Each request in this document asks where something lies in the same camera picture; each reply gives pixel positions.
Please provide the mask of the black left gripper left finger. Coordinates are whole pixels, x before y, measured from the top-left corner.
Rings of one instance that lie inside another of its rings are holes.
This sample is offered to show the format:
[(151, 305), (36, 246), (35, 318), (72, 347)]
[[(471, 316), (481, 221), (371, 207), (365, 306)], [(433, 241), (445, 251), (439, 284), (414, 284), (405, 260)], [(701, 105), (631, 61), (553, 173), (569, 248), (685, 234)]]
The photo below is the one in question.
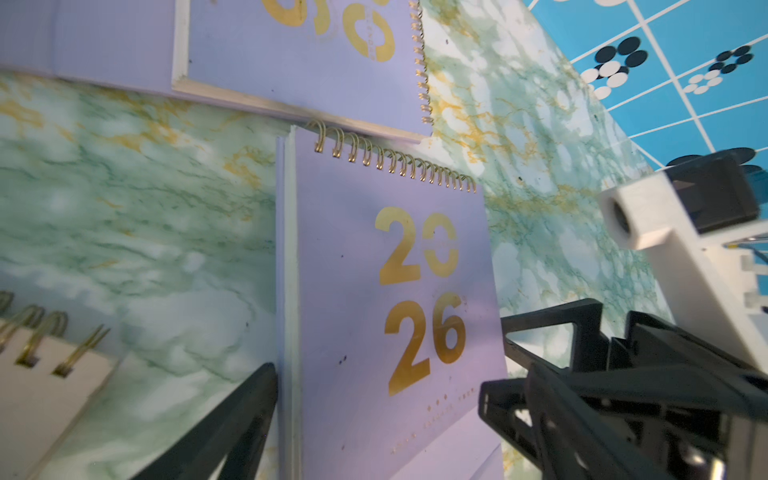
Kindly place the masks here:
[(265, 363), (136, 479), (253, 479), (278, 400), (278, 375)]

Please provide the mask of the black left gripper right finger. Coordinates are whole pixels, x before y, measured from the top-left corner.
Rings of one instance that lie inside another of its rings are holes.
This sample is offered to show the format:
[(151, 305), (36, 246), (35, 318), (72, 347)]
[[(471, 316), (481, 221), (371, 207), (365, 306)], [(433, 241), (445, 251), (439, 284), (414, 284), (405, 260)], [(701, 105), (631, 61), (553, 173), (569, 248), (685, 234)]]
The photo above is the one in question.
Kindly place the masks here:
[(562, 378), (533, 365), (525, 380), (536, 447), (545, 479), (669, 479), (619, 438)]

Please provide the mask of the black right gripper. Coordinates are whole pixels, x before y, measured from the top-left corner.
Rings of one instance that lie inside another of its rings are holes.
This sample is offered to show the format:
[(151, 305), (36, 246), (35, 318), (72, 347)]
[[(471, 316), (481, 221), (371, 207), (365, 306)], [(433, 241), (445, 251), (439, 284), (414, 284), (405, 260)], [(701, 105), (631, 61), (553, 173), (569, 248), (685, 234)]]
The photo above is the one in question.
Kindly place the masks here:
[[(503, 317), (505, 355), (525, 369), (541, 363), (555, 372), (589, 372), (567, 375), (567, 386), (621, 438), (677, 479), (766, 478), (766, 374), (635, 311), (627, 316), (624, 338), (613, 338), (609, 346), (600, 330), (602, 311), (601, 302), (587, 298)], [(564, 324), (573, 326), (565, 368), (507, 338)], [(524, 386), (522, 378), (483, 382), (478, 414), (539, 465), (533, 428), (515, 414), (528, 410)]]

